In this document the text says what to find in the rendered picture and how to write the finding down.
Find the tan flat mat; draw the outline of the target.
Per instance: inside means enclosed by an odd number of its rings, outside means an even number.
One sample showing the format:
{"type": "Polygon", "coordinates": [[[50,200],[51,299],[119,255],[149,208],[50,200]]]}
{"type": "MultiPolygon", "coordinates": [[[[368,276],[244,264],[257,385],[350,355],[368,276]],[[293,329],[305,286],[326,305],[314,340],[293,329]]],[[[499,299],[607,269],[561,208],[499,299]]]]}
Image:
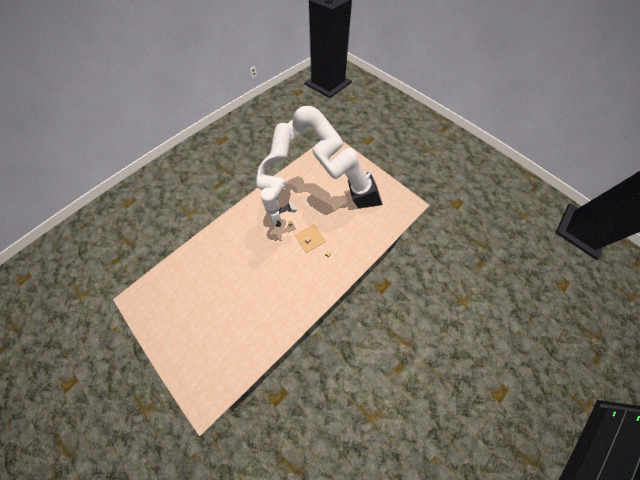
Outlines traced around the tan flat mat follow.
{"type": "Polygon", "coordinates": [[[317,229],[315,224],[296,233],[295,236],[300,242],[301,246],[303,247],[306,253],[326,242],[326,240],[324,239],[320,231],[317,229]],[[311,239],[309,243],[305,242],[306,237],[309,237],[311,239]]]}

